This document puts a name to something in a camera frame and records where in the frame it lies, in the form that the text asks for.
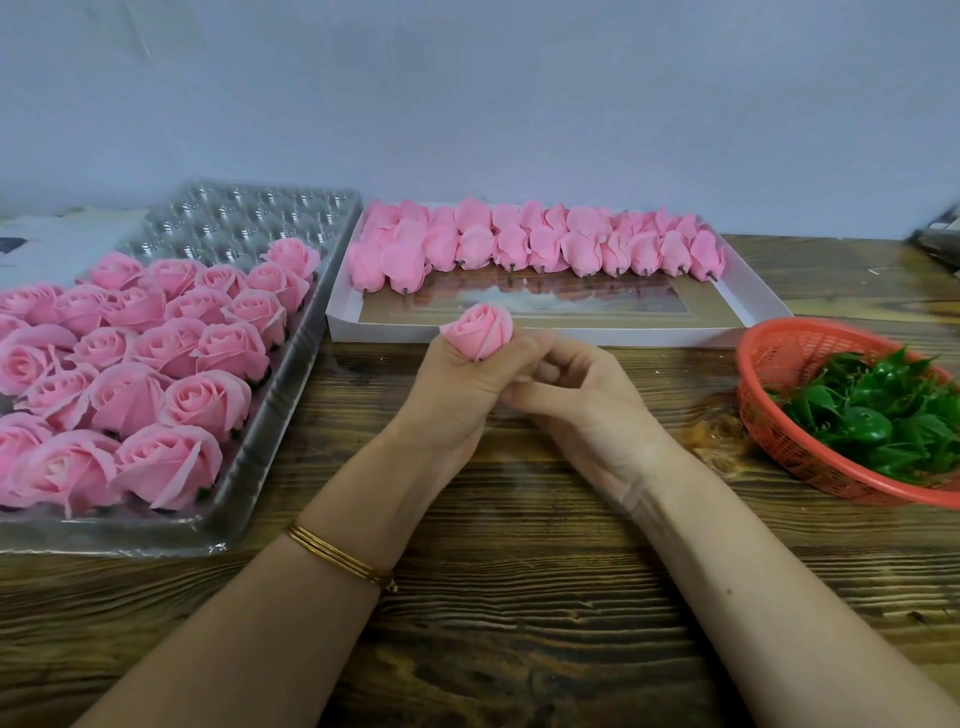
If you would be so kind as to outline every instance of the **wood grain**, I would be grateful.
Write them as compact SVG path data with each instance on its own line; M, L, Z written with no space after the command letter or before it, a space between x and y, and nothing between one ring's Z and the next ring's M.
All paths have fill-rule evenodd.
M960 282L899 243L732 236L797 313L941 352ZM220 589L400 406L423 347L324 344L243 543L189 561L5 557L0 725L66 726ZM960 699L960 514L854 506L744 448L732 352L614 350L651 409L853 609ZM506 410L430 509L324 726L750 724L642 534Z

